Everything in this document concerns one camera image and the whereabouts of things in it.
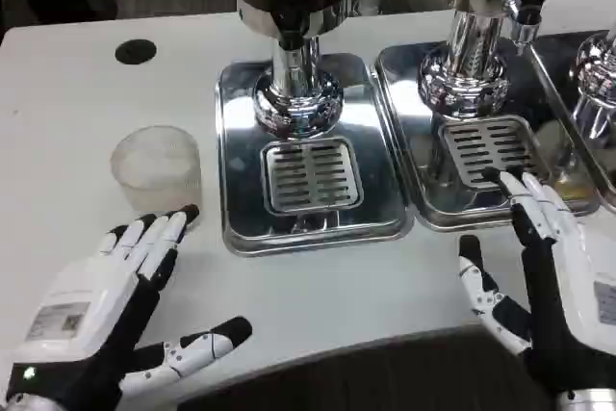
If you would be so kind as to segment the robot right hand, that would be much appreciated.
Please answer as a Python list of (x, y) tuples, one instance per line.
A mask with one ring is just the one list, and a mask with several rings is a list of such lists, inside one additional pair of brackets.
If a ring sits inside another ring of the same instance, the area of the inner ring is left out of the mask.
[(510, 202), (528, 306), (485, 269), (479, 238), (458, 241), (458, 276), (484, 328), (561, 408), (615, 406), (615, 239), (581, 224), (533, 174), (486, 167)]

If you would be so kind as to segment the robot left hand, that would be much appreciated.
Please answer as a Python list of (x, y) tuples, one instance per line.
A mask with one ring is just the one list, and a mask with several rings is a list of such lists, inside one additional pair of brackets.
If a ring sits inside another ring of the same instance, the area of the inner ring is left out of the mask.
[(7, 409), (115, 410), (203, 371), (251, 336), (251, 323), (237, 316), (138, 345), (198, 215), (189, 204), (117, 226), (58, 273), (15, 351)]

